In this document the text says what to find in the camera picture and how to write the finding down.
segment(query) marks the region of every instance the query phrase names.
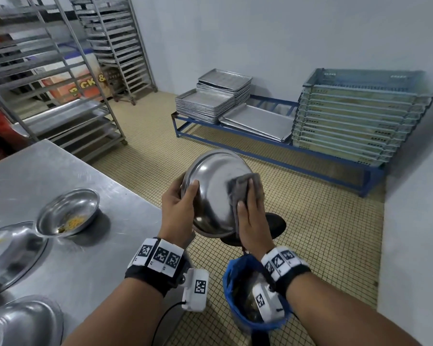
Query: rolling rack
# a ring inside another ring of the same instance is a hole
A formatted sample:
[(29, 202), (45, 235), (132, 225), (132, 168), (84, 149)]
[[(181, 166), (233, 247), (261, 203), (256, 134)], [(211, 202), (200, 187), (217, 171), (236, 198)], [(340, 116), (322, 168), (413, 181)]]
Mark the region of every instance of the rolling rack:
[[(298, 102), (292, 102), (292, 101), (287, 101), (287, 100), (282, 100), (282, 99), (275, 99), (275, 98), (269, 98), (269, 97), (262, 97), (262, 96), (256, 96), (256, 95), (250, 95), (250, 98), (259, 101), (258, 104), (256, 105), (256, 107), (260, 107), (262, 104), (268, 102), (272, 104), (272, 107), (270, 108), (271, 111), (273, 111), (278, 105), (286, 105), (289, 106), (289, 110), (287, 111), (286, 115), (290, 116), (293, 112), (293, 110), (299, 105)], [(176, 121), (177, 120), (181, 120), (184, 121), (184, 124), (182, 124), (181, 126), (177, 126), (176, 125)], [(260, 159), (281, 167), (285, 167), (287, 169), (296, 171), (298, 173), (303, 173), (309, 176), (313, 176), (316, 177), (318, 179), (322, 179), (331, 183), (335, 183), (336, 185), (341, 185), (341, 186), (345, 186), (347, 188), (351, 188), (355, 191), (358, 191), (358, 194), (360, 197), (365, 197), (370, 190), (376, 186), (381, 179), (383, 178), (383, 176), (385, 175), (385, 168), (384, 165), (382, 165), (381, 167), (370, 167), (368, 165), (364, 165), (364, 164), (360, 164), (358, 162), (354, 162), (354, 161), (349, 161), (346, 159), (341, 159), (341, 158), (337, 158), (331, 155), (327, 155), (327, 154), (323, 154), (323, 153), (319, 153), (319, 152), (315, 152), (312, 150), (307, 150), (307, 149), (303, 149), (303, 148), (299, 148), (299, 147), (295, 147), (293, 146), (291, 143), (292, 141), (290, 139), (288, 139), (285, 142), (277, 142), (274, 140), (270, 140), (267, 138), (263, 138), (259, 135), (255, 135), (249, 132), (245, 132), (242, 130), (237, 130), (237, 129), (231, 129), (228, 127), (223, 127), (220, 124), (210, 124), (210, 123), (206, 123), (204, 121), (200, 121), (200, 120), (196, 120), (193, 119), (191, 117), (187, 117), (184, 115), (181, 115), (177, 112), (174, 112), (172, 114), (172, 122), (173, 122), (173, 128), (175, 130), (175, 134), (177, 137), (181, 137), (181, 136), (185, 136), (185, 137), (189, 137), (192, 139), (195, 139), (197, 141), (203, 142), (203, 143), (207, 143), (210, 145), (214, 145), (216, 147), (219, 148), (226, 148), (226, 149), (230, 149), (236, 153), (242, 154), (242, 155), (247, 155), (251, 158), (256, 158), (256, 159)], [(232, 146), (229, 146), (227, 144), (223, 144), (223, 143), (218, 143), (215, 141), (211, 141), (208, 140), (206, 138), (202, 138), (199, 136), (195, 136), (192, 135), (191, 133), (189, 133), (189, 131), (187, 130), (189, 127), (191, 127), (193, 124), (196, 125), (202, 125), (202, 126), (206, 126), (206, 127), (210, 127), (212, 129), (216, 129), (216, 130), (222, 130), (222, 131), (226, 131), (226, 132), (231, 132), (240, 136), (244, 136), (244, 137), (248, 137), (251, 139), (254, 139), (256, 141), (260, 141), (260, 142), (265, 142), (271, 145), (275, 145), (278, 147), (282, 147), (285, 149), (289, 149), (289, 150), (294, 150), (297, 152), (301, 152), (301, 153), (306, 153), (309, 155), (313, 155), (315, 157), (321, 158), (321, 159), (326, 159), (326, 160), (330, 160), (330, 161), (334, 161), (337, 163), (341, 163), (343, 165), (349, 166), (349, 167), (353, 167), (353, 168), (357, 168), (359, 170), (363, 171), (363, 180), (362, 180), (362, 184), (361, 185), (355, 185), (353, 183), (350, 182), (346, 182), (340, 179), (335, 179), (332, 177), (329, 177), (327, 175), (324, 174), (320, 174), (320, 173), (316, 173), (314, 171), (308, 170), (308, 169), (304, 169), (301, 167), (296, 167), (293, 166), (291, 164), (287, 164), (284, 163), (282, 161), (278, 161), (276, 159), (272, 159), (272, 158), (268, 158), (259, 154), (255, 154), (255, 153), (251, 153), (251, 152), (247, 152), (245, 150), (239, 149), (239, 148), (235, 148)]]
[[(126, 145), (125, 135), (59, 0), (53, 0), (52, 5), (26, 1), (27, 5), (0, 10), (0, 111), (8, 119), (10, 128), (21, 135), (26, 144), (49, 139), (83, 161), (91, 160), (120, 142)], [(53, 17), (49, 17), (49, 13), (54, 13)], [(55, 26), (64, 29), (54, 31)], [(83, 61), (68, 64), (64, 50), (57, 44), (61, 39), (57, 40), (50, 30), (64, 34), (64, 40), (74, 41)], [(50, 64), (56, 64), (56, 69), (43, 69)], [(75, 78), (71, 69), (84, 65), (89, 73)], [(48, 86), (44, 84), (44, 79), (62, 73), (70, 78)], [(87, 96), (90, 87), (81, 88), (79, 82), (89, 78), (94, 80), (98, 92), (93, 95), (91, 90)], [(78, 91), (51, 95), (53, 90), (66, 85), (73, 85)], [(12, 99), (7, 97), (10, 93), (13, 93)], [(31, 116), (22, 117), (12, 108), (29, 101), (41, 101), (43, 97), (46, 97), (43, 99), (45, 109)]]
[(135, 105), (139, 91), (157, 92), (131, 0), (70, 1), (103, 72), (113, 67), (121, 74), (123, 86), (111, 87), (114, 99), (126, 91)]

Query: wristband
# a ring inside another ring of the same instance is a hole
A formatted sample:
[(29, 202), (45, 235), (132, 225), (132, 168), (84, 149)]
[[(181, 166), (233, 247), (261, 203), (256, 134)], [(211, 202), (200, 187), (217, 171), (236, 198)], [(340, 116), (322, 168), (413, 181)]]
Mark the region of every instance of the wristband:
[(125, 278), (135, 278), (151, 285), (163, 296), (178, 286), (183, 270), (184, 250), (160, 238), (148, 238), (130, 261)]
[(283, 297), (293, 279), (300, 274), (311, 272), (306, 261), (286, 246), (278, 246), (269, 251), (263, 256), (261, 263), (276, 283), (276, 292)]

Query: gray cloth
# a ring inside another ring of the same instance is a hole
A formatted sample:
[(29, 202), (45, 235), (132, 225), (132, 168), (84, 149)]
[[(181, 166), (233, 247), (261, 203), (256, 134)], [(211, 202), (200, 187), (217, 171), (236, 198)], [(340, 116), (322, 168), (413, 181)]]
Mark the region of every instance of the gray cloth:
[(262, 199), (264, 193), (260, 174), (247, 173), (229, 182), (229, 200), (231, 201), (231, 207), (233, 208), (234, 219), (236, 221), (236, 238), (239, 238), (239, 217), (237, 216), (237, 203), (242, 200), (247, 206), (249, 179), (254, 181), (256, 200)]

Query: blue metal rack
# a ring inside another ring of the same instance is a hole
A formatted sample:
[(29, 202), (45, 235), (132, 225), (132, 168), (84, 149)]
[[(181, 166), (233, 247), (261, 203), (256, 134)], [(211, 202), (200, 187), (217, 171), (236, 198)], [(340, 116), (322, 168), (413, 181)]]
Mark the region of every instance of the blue metal rack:
[[(256, 99), (256, 100), (260, 101), (256, 105), (257, 107), (260, 107), (265, 102), (274, 103), (274, 106), (271, 107), (271, 109), (270, 109), (271, 111), (273, 111), (274, 108), (276, 108), (276, 106), (278, 104), (289, 105), (290, 109), (287, 112), (288, 116), (290, 116), (292, 114), (294, 108), (296, 106), (298, 106), (298, 102), (291, 102), (291, 101), (288, 101), (288, 100), (282, 100), (282, 99), (275, 99), (275, 98), (269, 98), (269, 97), (256, 96), (256, 95), (253, 95), (253, 94), (250, 96), (250, 98), (253, 98), (253, 99)], [(177, 127), (176, 126), (176, 120), (182, 120), (185, 123), (183, 125), (181, 125), (180, 127)], [(258, 135), (254, 135), (254, 134), (251, 134), (251, 133), (248, 133), (248, 132), (244, 132), (242, 130), (233, 130), (233, 129), (229, 129), (227, 127), (223, 127), (223, 126), (221, 126), (219, 124), (205, 123), (203, 121), (196, 120), (196, 119), (193, 119), (191, 117), (186, 117), (186, 116), (180, 115), (177, 112), (174, 112), (172, 114), (172, 122), (173, 122), (173, 127), (175, 129), (175, 134), (176, 134), (177, 137), (186, 136), (186, 137), (189, 137), (189, 138), (193, 138), (193, 139), (195, 139), (197, 141), (200, 141), (200, 142), (203, 142), (203, 143), (207, 143), (207, 144), (211, 144), (211, 145), (214, 145), (214, 146), (220, 147), (220, 148), (230, 149), (230, 150), (232, 150), (232, 151), (234, 151), (236, 153), (247, 155), (249, 157), (260, 159), (260, 160), (263, 160), (263, 161), (266, 161), (266, 162), (269, 162), (269, 163), (273, 163), (275, 165), (278, 165), (278, 166), (281, 166), (281, 167), (285, 167), (287, 169), (296, 171), (298, 173), (303, 173), (303, 174), (306, 174), (306, 175), (317, 177), (318, 179), (322, 179), (322, 180), (325, 180), (325, 181), (328, 181), (328, 182), (331, 182), (331, 183), (335, 183), (336, 185), (345, 186), (345, 187), (351, 188), (351, 189), (353, 189), (355, 191), (358, 191), (360, 197), (365, 197), (369, 193), (369, 191), (374, 186), (376, 186), (379, 183), (379, 181), (383, 178), (383, 176), (385, 174), (385, 169), (384, 169), (384, 165), (385, 164), (382, 165), (382, 166), (380, 166), (380, 167), (370, 167), (370, 166), (367, 166), (367, 165), (364, 165), (364, 164), (360, 164), (360, 163), (357, 163), (357, 162), (354, 162), (354, 161), (337, 158), (337, 157), (334, 157), (334, 156), (331, 156), (331, 155), (327, 155), (327, 154), (323, 154), (323, 153), (314, 152), (312, 150), (307, 150), (307, 149), (303, 149), (303, 148), (294, 147), (293, 145), (290, 144), (290, 140), (288, 140), (286, 142), (276, 142), (276, 141), (269, 140), (267, 138), (260, 137)], [(272, 145), (275, 145), (275, 146), (278, 146), (278, 147), (294, 150), (296, 152), (301, 152), (301, 153), (306, 153), (306, 154), (309, 154), (309, 155), (314, 155), (315, 157), (318, 157), (318, 158), (334, 161), (334, 162), (337, 162), (337, 163), (340, 163), (340, 164), (343, 164), (343, 165), (346, 165), (346, 166), (350, 166), (350, 167), (354, 167), (354, 168), (363, 170), (363, 182), (362, 182), (361, 185), (355, 185), (355, 184), (352, 184), (352, 183), (349, 183), (349, 182), (345, 182), (345, 181), (342, 181), (342, 180), (339, 180), (339, 179), (335, 179), (335, 178), (329, 177), (329, 176), (324, 175), (324, 174), (315, 173), (314, 171), (311, 171), (311, 170), (307, 170), (307, 169), (304, 169), (304, 168), (301, 168), (301, 167), (296, 167), (296, 166), (293, 166), (293, 165), (290, 165), (290, 164), (287, 164), (287, 163), (284, 163), (284, 162), (281, 162), (281, 161), (278, 161), (278, 160), (275, 160), (275, 159), (272, 159), (272, 158), (267, 158), (267, 157), (264, 157), (264, 156), (259, 155), (259, 154), (254, 154), (254, 153), (251, 153), (251, 152), (246, 152), (245, 150), (242, 150), (242, 149), (239, 149), (239, 148), (235, 148), (235, 147), (223, 144), (223, 143), (218, 143), (218, 142), (210, 141), (208, 139), (201, 138), (201, 137), (198, 137), (198, 136), (195, 136), (195, 135), (191, 135), (190, 133), (187, 133), (187, 132), (183, 132), (191, 124), (197, 124), (197, 125), (207, 126), (207, 127), (212, 128), (212, 129), (217, 129), (217, 130), (222, 130), (222, 131), (226, 131), (226, 132), (231, 132), (231, 133), (234, 133), (236, 135), (240, 135), (240, 136), (244, 136), (244, 137), (248, 137), (248, 138), (254, 139), (256, 141), (265, 142), (265, 143), (272, 144)]]

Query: beige floor tile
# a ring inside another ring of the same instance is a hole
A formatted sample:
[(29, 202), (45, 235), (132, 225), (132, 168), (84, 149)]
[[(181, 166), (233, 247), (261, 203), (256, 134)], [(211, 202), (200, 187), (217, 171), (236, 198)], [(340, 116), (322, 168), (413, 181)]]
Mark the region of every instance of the beige floor tile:
[[(112, 102), (127, 135), (128, 146), (117, 147), (93, 166), (109, 177), (161, 206), (161, 195), (170, 182), (210, 145), (176, 138), (170, 114), (174, 97), (150, 93), (136, 106)], [(333, 162), (303, 153), (256, 142), (245, 137), (193, 127), (191, 133), (296, 166), (357, 183), (360, 173)], [(327, 182), (273, 164), (243, 157), (254, 172), (260, 173), (266, 193), (266, 211), (283, 216), (288, 227), (277, 244), (293, 248), (311, 265), (314, 273), (373, 308), (377, 303), (383, 223), (383, 186), (367, 198)], [(207, 309), (186, 313), (169, 345), (248, 345), (231, 319), (224, 299), (221, 278), (229, 260), (240, 249), (219, 240), (197, 235), (189, 248), (197, 267), (211, 272)], [(297, 320), (272, 333), (273, 345), (313, 345)]]

